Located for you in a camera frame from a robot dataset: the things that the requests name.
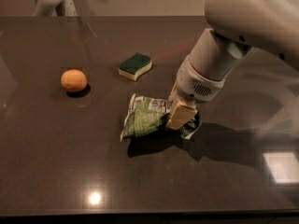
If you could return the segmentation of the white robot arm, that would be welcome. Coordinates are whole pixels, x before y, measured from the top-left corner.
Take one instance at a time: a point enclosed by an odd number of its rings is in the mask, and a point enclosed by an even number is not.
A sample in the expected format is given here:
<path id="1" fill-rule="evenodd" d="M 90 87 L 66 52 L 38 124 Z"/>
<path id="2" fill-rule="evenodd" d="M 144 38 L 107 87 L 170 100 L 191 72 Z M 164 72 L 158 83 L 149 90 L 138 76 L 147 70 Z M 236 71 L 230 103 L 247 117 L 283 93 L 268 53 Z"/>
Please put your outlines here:
<path id="1" fill-rule="evenodd" d="M 210 25 L 180 66 L 166 127 L 177 130 L 211 101 L 230 72 L 262 49 L 299 70 L 299 10 L 288 0 L 206 0 Z"/>

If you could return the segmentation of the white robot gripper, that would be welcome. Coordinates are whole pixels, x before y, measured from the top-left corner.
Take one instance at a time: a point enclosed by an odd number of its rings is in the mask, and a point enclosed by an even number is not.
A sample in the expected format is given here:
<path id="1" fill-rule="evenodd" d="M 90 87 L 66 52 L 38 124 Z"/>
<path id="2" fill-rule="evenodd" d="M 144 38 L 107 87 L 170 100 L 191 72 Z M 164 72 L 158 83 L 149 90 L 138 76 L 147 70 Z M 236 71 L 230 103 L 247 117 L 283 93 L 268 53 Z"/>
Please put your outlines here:
<path id="1" fill-rule="evenodd" d="M 197 113 L 195 105 L 182 103 L 180 97 L 195 100 L 198 103 L 210 102 L 223 85 L 224 80 L 210 80 L 199 74 L 192 66 L 190 56 L 187 56 L 177 72 L 176 84 L 174 84 L 168 97 L 171 110 L 166 127 L 171 130 L 178 130 Z"/>

